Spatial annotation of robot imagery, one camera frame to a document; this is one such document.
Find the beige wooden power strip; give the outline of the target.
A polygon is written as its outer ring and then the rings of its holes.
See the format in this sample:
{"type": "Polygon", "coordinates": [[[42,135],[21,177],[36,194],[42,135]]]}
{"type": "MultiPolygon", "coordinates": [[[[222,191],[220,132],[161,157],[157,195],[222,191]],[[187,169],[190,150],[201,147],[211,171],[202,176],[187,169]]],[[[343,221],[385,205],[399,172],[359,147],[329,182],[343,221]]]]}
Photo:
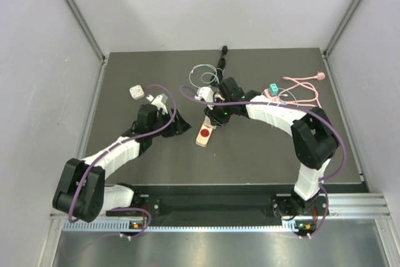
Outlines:
{"type": "Polygon", "coordinates": [[[200,147],[206,147],[209,142],[209,139],[215,129],[216,129],[216,126],[213,126],[211,124],[210,118],[206,116],[204,118],[201,128],[197,134],[197,137],[195,140],[196,145],[198,145],[200,147]]]}

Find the white square plug adapter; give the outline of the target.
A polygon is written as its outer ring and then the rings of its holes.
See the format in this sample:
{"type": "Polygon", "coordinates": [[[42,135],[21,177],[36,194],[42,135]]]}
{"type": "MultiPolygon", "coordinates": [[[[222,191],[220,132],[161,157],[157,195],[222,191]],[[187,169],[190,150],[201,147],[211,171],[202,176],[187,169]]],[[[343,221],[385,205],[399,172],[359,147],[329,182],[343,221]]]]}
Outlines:
{"type": "Polygon", "coordinates": [[[141,85],[137,84],[129,88],[129,93],[133,100],[138,100],[144,97],[145,93],[141,85]]]}

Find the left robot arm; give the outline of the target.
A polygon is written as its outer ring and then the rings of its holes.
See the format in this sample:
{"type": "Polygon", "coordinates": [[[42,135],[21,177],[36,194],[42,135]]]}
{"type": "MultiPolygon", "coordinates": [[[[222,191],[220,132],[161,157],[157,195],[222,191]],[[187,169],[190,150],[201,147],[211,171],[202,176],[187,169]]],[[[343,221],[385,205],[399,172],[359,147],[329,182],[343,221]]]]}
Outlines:
{"type": "Polygon", "coordinates": [[[101,213],[121,208],[133,215],[142,201],[126,184],[106,185],[106,179],[120,167],[144,154],[155,137],[170,138],[191,129],[179,111],[143,104],[137,120],[105,149],[84,159],[69,159],[64,165],[52,199],[54,209],[66,213],[71,222],[90,223],[101,213]]]}

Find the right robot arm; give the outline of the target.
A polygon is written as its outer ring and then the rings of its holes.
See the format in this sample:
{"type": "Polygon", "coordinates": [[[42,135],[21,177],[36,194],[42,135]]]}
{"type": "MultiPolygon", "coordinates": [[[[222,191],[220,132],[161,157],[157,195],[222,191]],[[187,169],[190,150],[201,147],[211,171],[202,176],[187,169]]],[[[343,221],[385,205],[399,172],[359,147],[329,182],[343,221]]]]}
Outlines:
{"type": "Polygon", "coordinates": [[[305,112],[257,91],[245,93],[233,78],[218,84],[216,91],[199,88],[195,99],[208,103],[204,114],[212,126],[224,126],[236,115],[262,121],[290,135],[300,168],[287,208],[290,215],[306,214],[313,209],[320,192],[319,182],[339,146],[323,109],[305,112]]]}

